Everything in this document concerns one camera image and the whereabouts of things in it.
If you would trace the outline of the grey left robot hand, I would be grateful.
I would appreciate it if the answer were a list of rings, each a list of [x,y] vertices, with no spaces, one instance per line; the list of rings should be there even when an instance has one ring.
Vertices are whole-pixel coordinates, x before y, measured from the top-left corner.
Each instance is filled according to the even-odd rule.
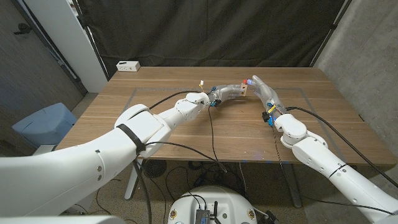
[[[247,86],[239,85],[218,85],[214,86],[208,93],[210,106],[218,106],[226,100],[232,100],[246,94]]]

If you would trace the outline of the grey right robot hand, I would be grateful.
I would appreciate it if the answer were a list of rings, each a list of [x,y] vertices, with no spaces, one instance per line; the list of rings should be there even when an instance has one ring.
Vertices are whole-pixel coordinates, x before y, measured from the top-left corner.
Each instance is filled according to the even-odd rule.
[[[248,81],[248,83],[256,89],[254,94],[261,99],[264,108],[274,119],[287,113],[277,93],[266,85],[258,76],[253,75],[251,81]]]

